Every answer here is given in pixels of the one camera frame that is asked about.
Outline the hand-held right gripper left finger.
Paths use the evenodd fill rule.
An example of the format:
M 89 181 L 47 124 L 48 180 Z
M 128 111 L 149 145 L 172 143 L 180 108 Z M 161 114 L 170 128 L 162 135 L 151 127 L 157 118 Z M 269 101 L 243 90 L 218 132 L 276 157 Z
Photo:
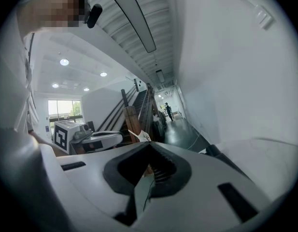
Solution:
M 149 232 L 150 215 L 137 218 L 134 186 L 115 165 L 121 155 L 135 154 L 149 146 L 137 143 L 91 153 L 56 157 L 48 145 L 41 145 L 45 182 L 54 198 L 47 201 L 56 232 Z

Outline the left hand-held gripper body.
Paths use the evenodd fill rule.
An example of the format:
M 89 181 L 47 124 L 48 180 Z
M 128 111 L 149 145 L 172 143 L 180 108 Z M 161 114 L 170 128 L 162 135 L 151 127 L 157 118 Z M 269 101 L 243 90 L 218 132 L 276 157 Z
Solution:
M 92 131 L 87 124 L 56 121 L 53 143 L 67 154 L 86 154 L 114 148 L 123 141 L 118 131 Z

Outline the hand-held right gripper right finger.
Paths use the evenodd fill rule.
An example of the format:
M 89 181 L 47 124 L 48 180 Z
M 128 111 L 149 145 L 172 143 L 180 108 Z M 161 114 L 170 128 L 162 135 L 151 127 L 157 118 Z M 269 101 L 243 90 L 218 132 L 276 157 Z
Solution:
M 224 232 L 240 229 L 270 201 L 248 177 L 211 156 L 160 143 L 129 146 L 155 183 L 132 229 L 138 232 Z

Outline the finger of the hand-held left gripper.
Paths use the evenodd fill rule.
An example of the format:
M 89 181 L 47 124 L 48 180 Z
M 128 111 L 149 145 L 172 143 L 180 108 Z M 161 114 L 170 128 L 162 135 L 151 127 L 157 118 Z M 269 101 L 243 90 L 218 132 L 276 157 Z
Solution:
M 128 132 L 131 133 L 133 136 L 135 136 L 140 142 L 150 142 L 151 141 L 149 134 L 144 131 L 141 131 L 139 135 L 136 135 L 134 132 L 132 132 L 130 130 Z

